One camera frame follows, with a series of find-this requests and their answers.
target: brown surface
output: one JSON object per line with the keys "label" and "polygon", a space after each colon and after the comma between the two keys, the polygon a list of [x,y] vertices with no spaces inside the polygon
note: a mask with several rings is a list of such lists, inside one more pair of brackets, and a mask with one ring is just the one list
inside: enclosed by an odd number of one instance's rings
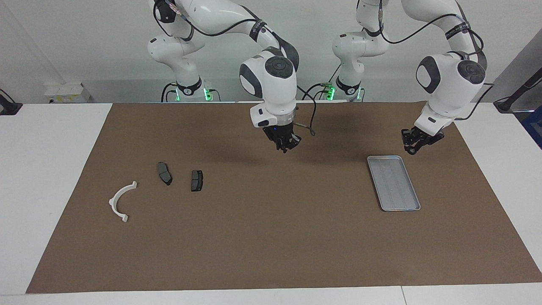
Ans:
{"label": "brown surface", "polygon": [[[27,292],[542,282],[455,126],[403,151],[422,106],[320,105],[283,155],[250,105],[114,105]],[[366,158],[397,154],[419,212],[379,208]],[[108,200],[133,180],[123,223]]]}

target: white table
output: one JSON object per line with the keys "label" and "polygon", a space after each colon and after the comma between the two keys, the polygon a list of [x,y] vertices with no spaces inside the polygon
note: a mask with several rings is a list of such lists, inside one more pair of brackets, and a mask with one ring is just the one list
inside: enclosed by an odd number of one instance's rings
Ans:
{"label": "white table", "polygon": [[[0,117],[0,304],[542,304],[542,283],[24,295],[110,108],[25,105]],[[490,104],[457,127],[542,268],[542,151]]]}

